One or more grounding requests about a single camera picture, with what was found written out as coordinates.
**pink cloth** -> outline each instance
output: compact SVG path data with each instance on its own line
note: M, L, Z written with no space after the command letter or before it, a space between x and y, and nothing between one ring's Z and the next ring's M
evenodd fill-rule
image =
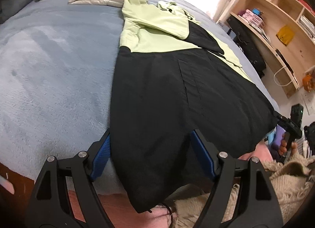
M238 159L247 161L254 156L258 157L261 162L273 161L270 151L264 141L260 141L253 152L246 153Z
M138 214L127 195L112 194L98 195L98 197L115 228L168 228L169 226L170 215L164 207L155 207L152 213ZM69 198L75 218L84 222L76 193L69 191Z

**blue gripper pad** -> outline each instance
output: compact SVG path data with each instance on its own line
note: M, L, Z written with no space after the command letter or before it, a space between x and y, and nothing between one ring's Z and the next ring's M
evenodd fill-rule
M193 150L205 175L214 181L217 176L216 171L218 169L218 159L216 156L218 154L218 150L212 143L205 140L198 129L193 130L190 133L190 139Z
M107 136L100 150L93 160L93 169L90 175L92 181L95 181L102 173L106 166L108 159L111 156L110 135Z

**white cable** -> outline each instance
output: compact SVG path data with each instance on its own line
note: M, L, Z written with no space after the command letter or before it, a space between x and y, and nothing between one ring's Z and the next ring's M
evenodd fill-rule
M280 86L280 87L285 87L285 86L288 86L291 82L293 82L293 80L294 80L294 78L289 82L289 83L287 83L286 85L280 85L280 84L278 84L277 82L276 82L276 75L277 75L277 73L278 72L280 72L283 68L286 68L287 66L284 66L284 67L281 67L276 73L275 73L275 75L273 76L273 80L274 80L274 82L276 83L276 85L278 85L278 86Z

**hand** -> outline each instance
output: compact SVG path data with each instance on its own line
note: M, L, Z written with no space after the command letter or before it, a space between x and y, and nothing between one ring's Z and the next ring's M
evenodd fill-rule
M284 139L284 134L282 135L281 145L279 147L278 153L282 156L287 152L287 142ZM297 152L297 143L292 142L291 144L291 156Z

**black cord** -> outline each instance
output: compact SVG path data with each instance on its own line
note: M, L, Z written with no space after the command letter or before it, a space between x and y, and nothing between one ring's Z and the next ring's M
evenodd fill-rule
M162 204L164 207L167 208L168 212L169 212L170 215L171 215L171 224L170 224L169 228L172 228L172 227L173 227L173 213L172 213L172 210L171 210L171 208L170 208L168 205L166 205L164 202L162 202L161 204Z

